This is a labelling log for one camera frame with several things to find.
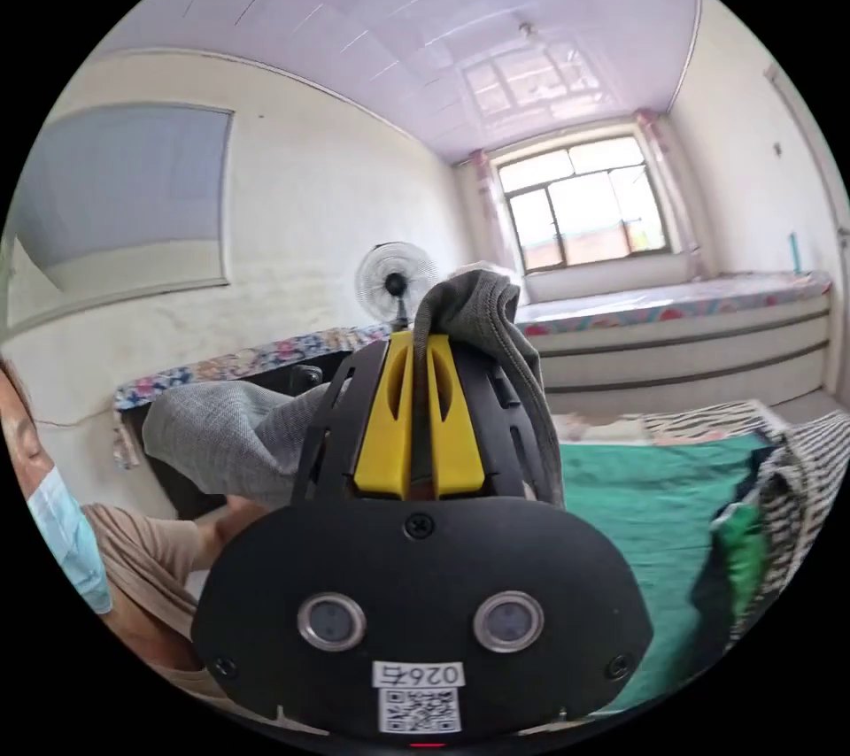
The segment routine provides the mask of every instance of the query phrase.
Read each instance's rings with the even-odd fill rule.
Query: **striped cloth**
[[[769,538],[769,569],[732,642],[752,625],[765,599],[784,589],[811,549],[850,465],[850,414],[828,413],[788,425],[754,401],[643,418],[653,443],[697,443],[761,431],[779,448],[754,485]]]

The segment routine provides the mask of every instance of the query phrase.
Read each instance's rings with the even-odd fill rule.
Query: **cable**
[[[104,408],[101,411],[95,411],[94,413],[87,414],[84,417],[76,420],[75,422],[54,422],[53,420],[33,420],[33,422],[38,426],[52,426],[53,428],[76,428],[77,426],[82,425],[86,420],[94,420],[95,417],[102,417],[105,413],[109,413],[112,411],[112,408]]]

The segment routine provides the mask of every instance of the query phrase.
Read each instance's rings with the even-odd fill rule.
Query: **gray cloth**
[[[562,505],[558,437],[543,393],[537,352],[514,325],[519,288],[484,270],[437,284],[413,324],[414,412],[427,448],[426,346],[447,334],[491,355],[511,380],[531,418],[546,482],[539,498]],[[249,382],[203,382],[166,390],[151,404],[144,450],[190,478],[204,493],[246,497],[268,508],[287,505],[307,428],[328,385],[289,397]],[[414,455],[412,478],[429,474],[428,453]]]
[[[204,493],[287,505],[298,459],[327,384],[298,397],[249,382],[172,387],[151,404],[144,450]]]
[[[494,358],[531,419],[545,482],[533,482],[538,498],[563,504],[560,445],[543,391],[540,356],[514,325],[520,288],[489,270],[475,269],[438,283],[422,299],[413,324],[417,410],[426,406],[426,348],[430,334],[447,334]]]

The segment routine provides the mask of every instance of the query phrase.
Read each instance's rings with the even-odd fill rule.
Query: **white ceiling panel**
[[[638,107],[666,109],[696,11],[697,0],[143,0],[95,56],[183,48],[265,63],[456,162]]]

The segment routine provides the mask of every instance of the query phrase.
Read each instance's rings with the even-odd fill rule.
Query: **blue surgical mask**
[[[110,612],[112,598],[94,529],[55,467],[42,479],[27,505],[74,588],[98,614]]]

